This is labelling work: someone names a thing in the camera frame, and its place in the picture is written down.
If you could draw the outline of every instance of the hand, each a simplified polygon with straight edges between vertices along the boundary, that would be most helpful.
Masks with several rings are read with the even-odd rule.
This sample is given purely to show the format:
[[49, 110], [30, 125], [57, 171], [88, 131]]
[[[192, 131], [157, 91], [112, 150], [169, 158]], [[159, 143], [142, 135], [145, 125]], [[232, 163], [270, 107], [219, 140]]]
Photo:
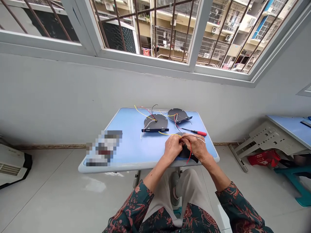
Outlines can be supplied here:
[[[205, 141], [204, 137], [202, 137], [201, 135], [195, 134], [195, 136]], [[211, 154], [207, 151], [206, 144], [198, 138], [194, 137], [193, 134], [188, 133], [182, 135], [182, 140], [187, 145], [187, 148], [189, 150], [192, 149], [192, 153], [195, 155], [195, 157], [198, 158], [198, 160], [200, 160], [201, 163], [203, 162], [203, 160], [212, 159], [214, 161]]]
[[180, 137], [178, 135], [171, 135], [165, 142], [165, 151], [162, 157], [167, 159], [170, 165], [182, 150], [182, 142], [179, 142]]

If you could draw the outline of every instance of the shoe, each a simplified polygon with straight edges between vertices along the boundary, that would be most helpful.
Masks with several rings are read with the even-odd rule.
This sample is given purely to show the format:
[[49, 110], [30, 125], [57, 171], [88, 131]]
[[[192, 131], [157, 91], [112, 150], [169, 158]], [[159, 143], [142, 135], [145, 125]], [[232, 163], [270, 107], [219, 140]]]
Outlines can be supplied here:
[[178, 180], [179, 180], [178, 172], [173, 172], [170, 177], [170, 185], [169, 185], [171, 203], [173, 206], [178, 206], [179, 201], [180, 201], [180, 197], [176, 199], [176, 194], [175, 194], [175, 189], [176, 189]]

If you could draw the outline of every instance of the window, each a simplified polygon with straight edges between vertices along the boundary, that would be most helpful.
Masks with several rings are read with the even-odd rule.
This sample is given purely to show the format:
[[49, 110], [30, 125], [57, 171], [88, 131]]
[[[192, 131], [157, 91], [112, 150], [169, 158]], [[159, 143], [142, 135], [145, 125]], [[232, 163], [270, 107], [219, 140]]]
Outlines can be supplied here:
[[311, 84], [307, 85], [304, 89], [298, 92], [297, 95], [311, 97]]
[[0, 52], [245, 87], [311, 9], [310, 0], [0, 2]]

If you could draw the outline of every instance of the pants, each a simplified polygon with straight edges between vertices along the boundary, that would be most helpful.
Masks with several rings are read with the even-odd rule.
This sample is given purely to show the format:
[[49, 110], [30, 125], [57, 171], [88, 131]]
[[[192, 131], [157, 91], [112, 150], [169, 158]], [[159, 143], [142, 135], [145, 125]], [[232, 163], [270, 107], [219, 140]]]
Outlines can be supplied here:
[[169, 191], [169, 173], [166, 171], [158, 186], [154, 192], [153, 200], [150, 203], [147, 214], [143, 222], [148, 219], [154, 212], [158, 211], [160, 208], [164, 207], [168, 214], [171, 216], [173, 223], [176, 227], [182, 226], [182, 218], [186, 211], [188, 203], [199, 206], [211, 216], [213, 216], [212, 207], [208, 201], [208, 196], [204, 194], [202, 184], [199, 177], [194, 169], [186, 169], [181, 174], [179, 181], [176, 186], [176, 195], [182, 198], [182, 212], [181, 219], [177, 219], [173, 212], [173, 207], [170, 201], [170, 191]]

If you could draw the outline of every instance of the yellow wire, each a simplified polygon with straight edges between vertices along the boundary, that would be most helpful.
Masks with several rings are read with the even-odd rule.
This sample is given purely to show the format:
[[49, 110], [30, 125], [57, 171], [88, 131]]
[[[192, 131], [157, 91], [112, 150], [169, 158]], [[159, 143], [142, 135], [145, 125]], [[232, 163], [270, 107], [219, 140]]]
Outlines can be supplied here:
[[[136, 108], [136, 106], [134, 105], [134, 107]], [[138, 111], [138, 109], [136, 108], [136, 110]], [[138, 111], [140, 114], [142, 114], [140, 111]], [[147, 115], [145, 115], [145, 114], [143, 114], [145, 117], [148, 117]], [[153, 119], [153, 118], [151, 118], [151, 117], [148, 117], [148, 118], [150, 118], [151, 120], [155, 120], [155, 119]]]
[[163, 116], [165, 116], [165, 117], [173, 117], [173, 116], [175, 116], [175, 115], [178, 115], [178, 113], [176, 113], [175, 115], [171, 115], [171, 116], [166, 116], [166, 115], [164, 115], [164, 114], [162, 114]]
[[180, 135], [178, 135], [178, 134], [165, 134], [165, 135], [177, 135], [178, 137], [180, 137], [181, 138], [181, 136]]

